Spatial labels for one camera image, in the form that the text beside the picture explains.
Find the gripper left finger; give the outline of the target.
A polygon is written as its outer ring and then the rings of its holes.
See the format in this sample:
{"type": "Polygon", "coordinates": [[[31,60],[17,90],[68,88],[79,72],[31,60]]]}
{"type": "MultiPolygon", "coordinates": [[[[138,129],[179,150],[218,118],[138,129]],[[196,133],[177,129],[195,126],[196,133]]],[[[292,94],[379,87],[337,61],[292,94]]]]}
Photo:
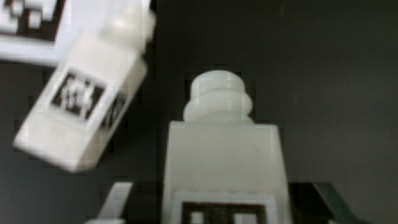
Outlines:
{"type": "Polygon", "coordinates": [[[86,222],[86,224],[127,224],[127,220],[122,215],[132,188],[132,182],[118,182],[115,184],[99,216],[86,222]]]}

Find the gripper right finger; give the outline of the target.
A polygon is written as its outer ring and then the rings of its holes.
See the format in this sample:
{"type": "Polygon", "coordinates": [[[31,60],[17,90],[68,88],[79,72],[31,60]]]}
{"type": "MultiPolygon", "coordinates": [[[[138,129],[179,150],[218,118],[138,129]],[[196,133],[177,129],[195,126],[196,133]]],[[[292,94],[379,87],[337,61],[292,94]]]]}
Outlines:
{"type": "Polygon", "coordinates": [[[344,196],[331,183],[317,183],[315,189],[322,197],[333,217],[328,224],[370,224],[354,214],[344,196]]]}

